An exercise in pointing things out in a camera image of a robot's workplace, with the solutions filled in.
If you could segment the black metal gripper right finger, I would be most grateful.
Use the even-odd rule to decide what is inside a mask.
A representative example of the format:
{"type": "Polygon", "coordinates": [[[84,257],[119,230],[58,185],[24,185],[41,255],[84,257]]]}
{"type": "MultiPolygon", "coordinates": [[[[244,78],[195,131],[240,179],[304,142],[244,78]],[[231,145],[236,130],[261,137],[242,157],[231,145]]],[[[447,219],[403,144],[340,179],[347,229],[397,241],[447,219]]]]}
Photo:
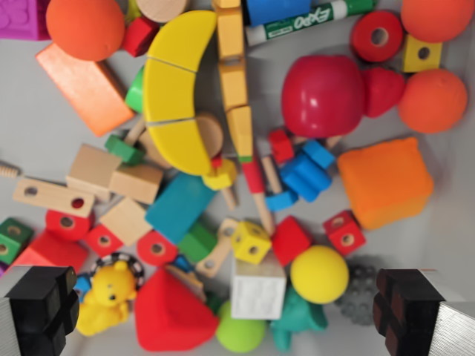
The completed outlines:
{"type": "Polygon", "coordinates": [[[473,355],[474,302],[434,269],[386,269],[376,276],[373,321],[390,355],[473,355]]]}

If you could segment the black metal gripper left finger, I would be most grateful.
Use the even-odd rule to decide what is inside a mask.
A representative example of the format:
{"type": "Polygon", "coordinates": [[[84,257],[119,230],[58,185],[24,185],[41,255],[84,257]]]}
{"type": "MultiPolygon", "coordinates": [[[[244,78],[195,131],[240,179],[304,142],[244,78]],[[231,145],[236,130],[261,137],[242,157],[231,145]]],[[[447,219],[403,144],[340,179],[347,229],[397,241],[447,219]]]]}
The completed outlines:
{"type": "Polygon", "coordinates": [[[1,354],[60,355],[76,327],[71,266],[13,266],[1,277],[1,354]]]}

